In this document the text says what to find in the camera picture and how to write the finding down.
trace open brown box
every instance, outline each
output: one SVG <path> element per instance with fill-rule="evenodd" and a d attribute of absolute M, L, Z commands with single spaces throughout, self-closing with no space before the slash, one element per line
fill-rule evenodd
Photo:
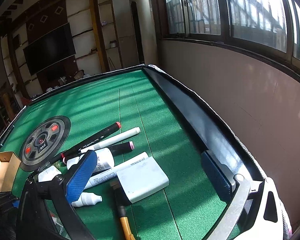
<path fill-rule="evenodd" d="M 0 192 L 12 190 L 20 163 L 14 152 L 0 152 Z"/>

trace television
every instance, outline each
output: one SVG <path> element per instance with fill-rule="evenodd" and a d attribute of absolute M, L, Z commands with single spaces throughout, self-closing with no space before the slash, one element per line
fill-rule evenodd
<path fill-rule="evenodd" d="M 45 34 L 23 51 L 31 75 L 75 55 L 70 24 L 67 23 Z"/>

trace green felt surface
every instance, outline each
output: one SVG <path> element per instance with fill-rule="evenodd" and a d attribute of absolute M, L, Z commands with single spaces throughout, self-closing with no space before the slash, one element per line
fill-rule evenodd
<path fill-rule="evenodd" d="M 115 164 L 145 151 L 155 158 L 170 184 L 126 208 L 136 239 L 202 239 L 225 208 L 201 168 L 200 152 L 142 71 L 82 85 L 28 107 L 1 151 L 18 153 L 29 133 L 56 115 L 71 120 L 69 136 L 60 151 L 116 121 L 122 125 L 117 133 L 140 127 L 140 134 L 132 138 L 135 150 L 116 156 Z M 27 176 L 18 170 L 14 195 L 21 196 Z M 95 206 L 76 208 L 91 233 L 97 239 L 124 239 L 109 182 L 86 192 L 103 199 Z"/>

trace cylindrical floor air conditioner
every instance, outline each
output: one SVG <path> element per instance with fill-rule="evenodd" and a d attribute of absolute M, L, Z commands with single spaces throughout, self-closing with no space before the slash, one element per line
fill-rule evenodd
<path fill-rule="evenodd" d="M 158 64 L 151 0 L 129 0 L 140 64 Z"/>

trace blue gripper pad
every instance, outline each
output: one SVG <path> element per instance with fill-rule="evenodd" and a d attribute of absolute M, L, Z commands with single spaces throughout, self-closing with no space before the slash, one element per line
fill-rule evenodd
<path fill-rule="evenodd" d="M 76 172 L 74 173 L 70 181 L 67 183 L 67 191 L 66 191 L 67 193 L 65 197 L 67 198 L 70 204 L 79 199 L 81 193 L 84 190 L 84 187 L 86 186 L 89 178 L 92 175 L 92 172 L 96 167 L 97 156 L 95 151 L 88 151 L 88 152 L 90 153 L 88 157 L 85 158 L 81 166 L 76 170 Z"/>
<path fill-rule="evenodd" d="M 231 185 L 206 152 L 201 154 L 201 166 L 220 200 L 229 203 L 231 201 Z"/>

